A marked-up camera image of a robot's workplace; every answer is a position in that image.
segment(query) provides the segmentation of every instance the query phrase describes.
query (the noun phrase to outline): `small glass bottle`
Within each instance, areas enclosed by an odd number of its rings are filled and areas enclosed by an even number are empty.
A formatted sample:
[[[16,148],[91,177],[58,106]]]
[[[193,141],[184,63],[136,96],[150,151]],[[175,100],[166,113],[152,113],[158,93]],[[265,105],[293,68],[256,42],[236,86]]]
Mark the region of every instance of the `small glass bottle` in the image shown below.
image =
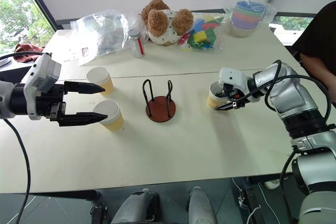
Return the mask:
[[[130,42],[134,57],[142,58],[145,56],[140,31],[138,29],[134,28],[128,31],[128,41]]]

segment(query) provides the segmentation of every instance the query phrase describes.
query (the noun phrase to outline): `plastic bag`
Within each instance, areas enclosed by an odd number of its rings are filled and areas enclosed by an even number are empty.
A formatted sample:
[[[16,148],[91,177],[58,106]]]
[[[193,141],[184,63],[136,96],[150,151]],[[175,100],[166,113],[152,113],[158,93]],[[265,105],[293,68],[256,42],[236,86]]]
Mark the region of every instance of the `plastic bag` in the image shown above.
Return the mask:
[[[221,13],[193,13],[193,27],[177,42],[184,51],[223,50],[225,15]]]
[[[128,44],[128,31],[138,28],[142,41],[148,40],[148,31],[140,15],[123,14],[117,10],[105,10],[71,22],[71,30],[79,50],[79,65],[96,57],[120,51]]]
[[[277,13],[272,5],[257,0],[223,0],[223,9],[231,16],[231,32],[238,37],[252,34],[259,22],[270,23]]]

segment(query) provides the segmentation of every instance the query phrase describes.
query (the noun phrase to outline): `black shirt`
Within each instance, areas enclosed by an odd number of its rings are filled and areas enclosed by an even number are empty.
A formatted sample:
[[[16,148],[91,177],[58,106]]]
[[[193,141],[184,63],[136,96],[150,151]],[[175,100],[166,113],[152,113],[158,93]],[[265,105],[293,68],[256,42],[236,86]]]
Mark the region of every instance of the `black shirt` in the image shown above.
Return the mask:
[[[292,48],[309,57],[320,58],[336,75],[336,1],[317,13]]]

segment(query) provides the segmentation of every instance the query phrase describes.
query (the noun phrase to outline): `brown round base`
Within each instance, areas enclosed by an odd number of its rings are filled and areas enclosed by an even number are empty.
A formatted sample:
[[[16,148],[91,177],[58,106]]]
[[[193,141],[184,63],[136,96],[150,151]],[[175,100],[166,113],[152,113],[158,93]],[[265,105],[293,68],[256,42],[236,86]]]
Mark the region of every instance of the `brown round base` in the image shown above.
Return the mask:
[[[175,115],[176,105],[175,102],[171,100],[169,102],[170,117],[168,116],[166,97],[155,97],[154,101],[150,100],[148,104],[151,108],[152,116],[149,116],[149,110],[147,106],[146,106],[146,114],[150,120],[156,123],[166,122]]]

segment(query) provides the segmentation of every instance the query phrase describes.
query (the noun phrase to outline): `green block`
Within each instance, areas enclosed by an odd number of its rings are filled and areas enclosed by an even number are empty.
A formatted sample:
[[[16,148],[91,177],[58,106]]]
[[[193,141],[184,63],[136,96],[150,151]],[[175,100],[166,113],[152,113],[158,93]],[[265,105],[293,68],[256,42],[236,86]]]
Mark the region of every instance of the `green block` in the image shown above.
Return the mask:
[[[207,41],[210,42],[211,45],[213,45],[216,41],[216,35],[213,29],[205,30],[205,34],[207,36]]]
[[[208,24],[211,24],[211,23],[220,24],[220,23],[223,21],[223,19],[224,19],[224,17],[221,17],[221,18],[217,18],[217,19],[208,21],[208,22],[206,22],[206,23],[208,23]]]
[[[192,31],[191,33],[190,33],[190,35],[189,35],[189,39],[188,39],[188,44],[190,44],[190,45],[192,45],[192,44],[194,44],[195,43],[195,41],[194,41],[194,32]]]

